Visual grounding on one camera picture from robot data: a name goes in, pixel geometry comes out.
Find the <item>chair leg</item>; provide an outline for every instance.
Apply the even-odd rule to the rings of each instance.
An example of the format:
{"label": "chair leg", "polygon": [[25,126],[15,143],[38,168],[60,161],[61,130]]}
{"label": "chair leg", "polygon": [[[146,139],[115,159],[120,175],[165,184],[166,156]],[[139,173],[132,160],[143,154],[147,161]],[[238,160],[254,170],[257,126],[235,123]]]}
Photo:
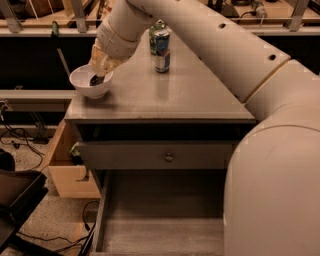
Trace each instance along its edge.
{"label": "chair leg", "polygon": [[39,255],[39,256],[61,256],[61,254],[58,254],[56,252],[52,252],[46,248],[43,248],[39,245],[30,243],[26,240],[23,240],[22,238],[18,236],[14,236],[10,240],[10,246],[13,249],[16,249],[20,252],[23,252],[24,256],[34,256],[34,255]]}

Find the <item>white bowl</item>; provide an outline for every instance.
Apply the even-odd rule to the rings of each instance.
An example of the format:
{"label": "white bowl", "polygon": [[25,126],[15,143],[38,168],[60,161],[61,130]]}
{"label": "white bowl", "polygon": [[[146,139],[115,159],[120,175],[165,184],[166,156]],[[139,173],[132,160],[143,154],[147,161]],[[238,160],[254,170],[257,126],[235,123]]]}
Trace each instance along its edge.
{"label": "white bowl", "polygon": [[103,83],[90,86],[90,80],[94,75],[95,73],[92,71],[91,64],[88,64],[75,69],[70,74],[69,80],[73,87],[82,95],[91,99],[98,99],[111,89],[113,72],[105,76]]}

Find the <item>black chair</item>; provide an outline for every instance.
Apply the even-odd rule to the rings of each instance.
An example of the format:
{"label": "black chair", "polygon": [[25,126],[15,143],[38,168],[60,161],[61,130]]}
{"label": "black chair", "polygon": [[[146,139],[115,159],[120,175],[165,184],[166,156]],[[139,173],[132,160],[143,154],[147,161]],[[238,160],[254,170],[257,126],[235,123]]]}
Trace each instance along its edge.
{"label": "black chair", "polygon": [[12,155],[0,149],[0,254],[10,246],[24,255],[60,255],[17,236],[47,194],[45,182],[41,172],[15,172]]}

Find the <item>floor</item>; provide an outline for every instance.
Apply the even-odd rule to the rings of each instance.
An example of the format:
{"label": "floor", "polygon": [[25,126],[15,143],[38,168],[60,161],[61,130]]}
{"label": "floor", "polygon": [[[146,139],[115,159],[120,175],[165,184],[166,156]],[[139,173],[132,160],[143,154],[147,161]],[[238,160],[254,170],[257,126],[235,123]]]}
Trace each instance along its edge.
{"label": "floor", "polygon": [[[10,152],[15,158],[16,171],[33,169],[38,165],[41,158],[30,150],[24,141],[12,137],[4,137],[1,139],[0,148]],[[45,154],[47,145],[30,143],[36,150]],[[92,200],[88,199],[69,199],[59,197],[57,190],[52,182],[50,173],[47,168],[43,169],[43,173],[47,176],[46,186],[49,189],[48,194],[32,213],[28,221],[20,229],[21,233],[38,237],[40,239],[52,239],[56,237],[66,238],[73,242],[88,234],[84,228],[83,210],[85,209],[85,219],[89,226],[92,226],[97,211],[97,204],[90,204]],[[31,241],[50,250],[58,250],[71,244],[64,239],[55,239],[51,241],[42,241],[40,239],[28,238],[20,235],[27,241]],[[63,255],[77,255],[80,246],[72,247],[65,251]],[[1,256],[22,255],[11,248],[6,249]]]}
{"label": "floor", "polygon": [[[40,161],[39,155],[23,143],[12,137],[1,139],[0,147],[14,156],[17,171],[33,168]],[[30,145],[46,153],[47,145]],[[88,235],[83,211],[85,209],[84,216],[91,227],[98,205],[91,203],[91,199],[59,197],[48,169],[44,168],[43,173],[47,176],[49,193],[20,231],[40,239],[64,238],[42,241],[21,235],[45,248],[58,250],[70,246],[65,239],[76,241]],[[117,172],[112,177],[109,222],[102,238],[103,251],[107,254],[103,255],[180,255],[177,251],[181,251],[183,255],[200,252],[201,255],[223,256],[224,175],[167,174],[130,171]],[[61,254],[73,256],[79,250],[80,246],[75,246]],[[22,254],[8,248],[2,255]]]}

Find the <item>desk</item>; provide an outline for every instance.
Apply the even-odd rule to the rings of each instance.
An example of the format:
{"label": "desk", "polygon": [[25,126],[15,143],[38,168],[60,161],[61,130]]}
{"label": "desk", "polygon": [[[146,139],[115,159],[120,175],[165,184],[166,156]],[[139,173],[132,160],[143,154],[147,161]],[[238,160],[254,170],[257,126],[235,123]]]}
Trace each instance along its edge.
{"label": "desk", "polygon": [[223,252],[222,213],[209,202],[219,195],[222,205],[219,170],[255,119],[173,33],[170,40],[168,73],[154,70],[144,34],[103,98],[77,93],[67,110],[102,193],[92,255]]}

